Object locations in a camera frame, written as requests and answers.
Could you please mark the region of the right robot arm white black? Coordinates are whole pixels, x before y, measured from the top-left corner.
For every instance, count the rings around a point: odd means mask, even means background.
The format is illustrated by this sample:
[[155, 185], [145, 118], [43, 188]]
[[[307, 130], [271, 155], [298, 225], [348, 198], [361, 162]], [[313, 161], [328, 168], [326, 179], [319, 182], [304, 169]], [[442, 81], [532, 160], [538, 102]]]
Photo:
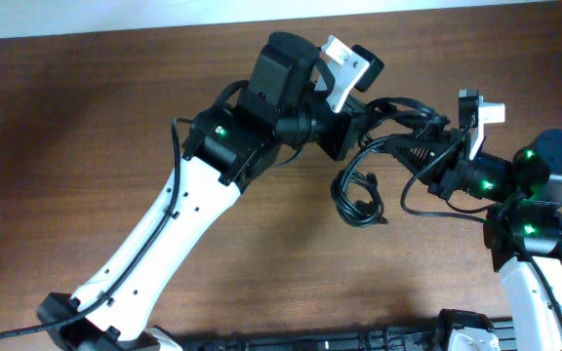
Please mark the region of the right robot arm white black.
[[483, 152], [480, 130], [405, 137], [385, 151], [448, 200], [458, 190], [492, 201], [483, 220], [520, 350], [562, 350], [562, 130], [547, 130], [510, 160]]

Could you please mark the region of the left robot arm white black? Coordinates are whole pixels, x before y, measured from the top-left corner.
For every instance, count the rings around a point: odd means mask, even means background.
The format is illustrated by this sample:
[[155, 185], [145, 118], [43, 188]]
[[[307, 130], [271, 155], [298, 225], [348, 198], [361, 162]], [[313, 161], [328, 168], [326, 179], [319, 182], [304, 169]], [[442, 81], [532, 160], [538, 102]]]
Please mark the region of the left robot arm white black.
[[272, 33], [251, 76], [227, 85], [175, 141], [163, 192], [110, 260], [75, 292], [43, 300], [37, 315], [51, 340], [62, 350], [177, 349], [148, 320], [189, 252], [282, 146], [314, 142], [344, 159], [367, 121], [351, 91], [366, 91], [382, 68], [373, 53], [336, 37], [316, 46]]

